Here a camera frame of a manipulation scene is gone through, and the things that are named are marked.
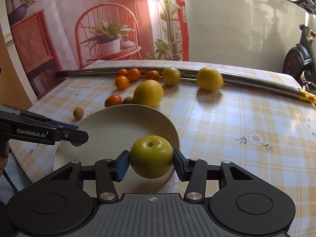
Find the person's left hand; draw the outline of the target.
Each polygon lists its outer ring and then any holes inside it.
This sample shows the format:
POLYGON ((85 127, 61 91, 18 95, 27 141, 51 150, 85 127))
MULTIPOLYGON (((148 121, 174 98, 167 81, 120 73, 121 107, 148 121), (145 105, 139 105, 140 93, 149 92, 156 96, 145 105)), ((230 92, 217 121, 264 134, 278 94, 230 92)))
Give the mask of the person's left hand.
POLYGON ((0 150, 0 176, 3 175, 4 168, 8 164, 9 144, 8 142, 1 146, 0 150))

